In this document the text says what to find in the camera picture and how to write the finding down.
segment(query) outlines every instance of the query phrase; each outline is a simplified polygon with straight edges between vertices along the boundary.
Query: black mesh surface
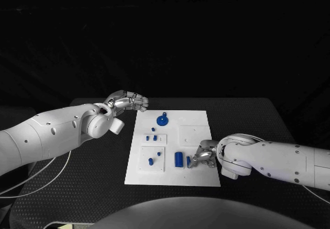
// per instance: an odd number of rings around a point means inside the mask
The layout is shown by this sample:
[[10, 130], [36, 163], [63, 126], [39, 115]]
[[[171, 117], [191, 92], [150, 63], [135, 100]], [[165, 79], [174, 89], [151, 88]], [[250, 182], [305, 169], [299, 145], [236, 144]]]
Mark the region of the black mesh surface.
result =
[[[82, 98], [72, 105], [102, 102]], [[265, 98], [151, 98], [151, 110], [206, 110], [211, 138], [233, 133], [294, 143], [281, 117]], [[222, 187], [124, 185], [137, 111], [119, 115], [125, 123], [119, 135], [109, 131], [72, 151], [67, 167], [53, 183], [18, 198], [11, 211], [13, 229], [39, 229], [50, 222], [95, 223], [108, 214], [144, 201], [181, 196], [214, 197], [266, 208], [315, 228], [330, 227], [330, 205], [295, 184], [263, 177], [255, 170], [232, 180], [220, 177]], [[21, 194], [41, 187], [56, 176], [67, 154], [24, 185]], [[47, 161], [37, 163], [33, 173]], [[322, 190], [312, 189], [327, 198]]]

